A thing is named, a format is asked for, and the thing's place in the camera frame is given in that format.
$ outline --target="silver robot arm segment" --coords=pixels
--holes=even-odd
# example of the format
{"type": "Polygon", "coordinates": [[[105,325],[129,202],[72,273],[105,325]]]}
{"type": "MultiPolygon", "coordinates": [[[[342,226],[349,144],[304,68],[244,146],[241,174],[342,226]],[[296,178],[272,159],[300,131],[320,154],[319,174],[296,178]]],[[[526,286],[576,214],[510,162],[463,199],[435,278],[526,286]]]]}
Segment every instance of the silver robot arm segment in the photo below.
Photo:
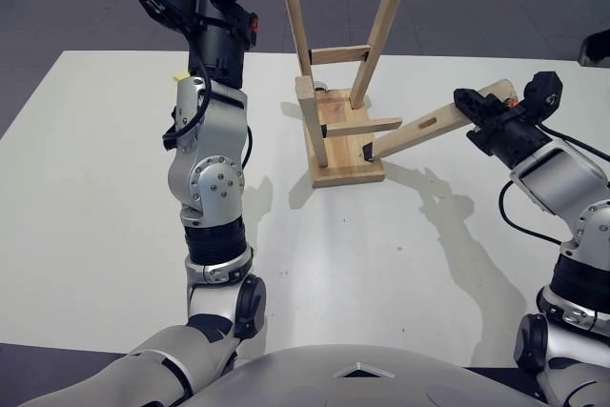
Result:
{"type": "Polygon", "coordinates": [[[163,136],[166,149],[176,149],[168,181],[189,247],[188,322],[28,406],[178,405],[219,378],[264,322],[265,284],[249,274],[253,252],[241,216],[247,124],[239,88],[257,17],[237,0],[138,1],[152,19],[182,32],[190,48],[192,76],[178,83],[174,124],[163,136]]]}
{"type": "Polygon", "coordinates": [[[510,108],[494,96],[456,90],[456,105],[477,127],[468,137],[511,169],[511,180],[572,239],[561,243],[540,314],[519,324],[514,358],[537,378],[551,405],[609,405],[610,189],[603,170],[540,124],[559,107],[554,72],[537,73],[510,108]]]}

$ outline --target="cable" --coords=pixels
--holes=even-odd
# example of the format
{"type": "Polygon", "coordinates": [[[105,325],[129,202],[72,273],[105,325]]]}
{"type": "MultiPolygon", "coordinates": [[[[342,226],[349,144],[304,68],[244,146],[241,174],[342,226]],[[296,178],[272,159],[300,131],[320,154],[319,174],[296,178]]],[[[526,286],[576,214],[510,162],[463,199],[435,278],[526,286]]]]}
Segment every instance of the cable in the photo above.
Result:
{"type": "Polygon", "coordinates": [[[196,52],[196,47],[194,46],[193,40],[188,38],[188,36],[187,36],[187,40],[189,41],[191,53],[196,58],[197,64],[199,65],[199,69],[201,69],[201,76],[203,77],[203,82],[205,83],[205,90],[203,91],[203,97],[201,99],[201,103],[199,104],[199,108],[197,109],[197,112],[194,114],[194,117],[191,118],[191,121],[189,121],[186,125],[184,125],[181,129],[179,129],[176,132],[165,133],[163,135],[163,140],[165,140],[165,141],[176,140],[177,138],[181,137],[182,135],[184,135],[185,133],[190,131],[192,128],[194,128],[197,125],[197,123],[199,121],[201,121],[201,118],[203,118],[203,115],[205,114],[206,110],[208,109],[208,105],[210,105],[210,99],[212,98],[212,80],[210,80],[210,75],[208,74],[208,70],[206,69],[206,66],[203,64],[203,60],[201,59],[201,56],[199,55],[198,52],[196,52]]]}
{"type": "Polygon", "coordinates": [[[532,237],[541,238],[542,240],[546,240],[547,242],[554,243],[555,245],[561,245],[561,242],[559,240],[557,240],[556,238],[549,237],[548,235],[544,235],[544,234],[540,234],[540,233],[535,233],[534,231],[530,231],[529,229],[522,228],[518,224],[515,224],[513,221],[511,221],[511,219],[507,216],[506,211],[504,210],[504,196],[506,195],[506,192],[512,185],[513,185],[512,181],[509,181],[508,183],[506,183],[504,185],[504,187],[502,188],[502,191],[499,192],[499,196],[498,196],[499,214],[502,215],[502,219],[504,220],[504,222],[506,224],[508,224],[511,228],[521,231],[524,234],[531,235],[532,237]]]}
{"type": "Polygon", "coordinates": [[[245,169],[246,164],[248,164],[248,159],[250,159],[250,154],[252,154],[253,143],[254,143],[254,140],[253,140],[253,136],[252,136],[252,130],[250,129],[250,126],[248,126],[248,150],[246,150],[246,157],[244,157],[244,160],[241,163],[242,169],[245,169]]]}
{"type": "Polygon", "coordinates": [[[577,140],[574,137],[566,135],[565,133],[553,131],[552,129],[547,128],[546,126],[544,126],[542,123],[539,123],[538,127],[543,132],[546,132],[546,133],[548,133],[550,135],[553,135],[553,136],[555,136],[557,138],[560,138],[561,140],[565,140],[566,142],[571,143],[573,145],[576,145],[577,147],[580,147],[583,150],[587,150],[591,154],[594,154],[595,156],[603,159],[604,161],[610,162],[610,154],[606,154],[604,152],[601,152],[597,148],[593,148],[591,145],[587,145],[586,143],[581,142],[580,140],[577,140]]]}

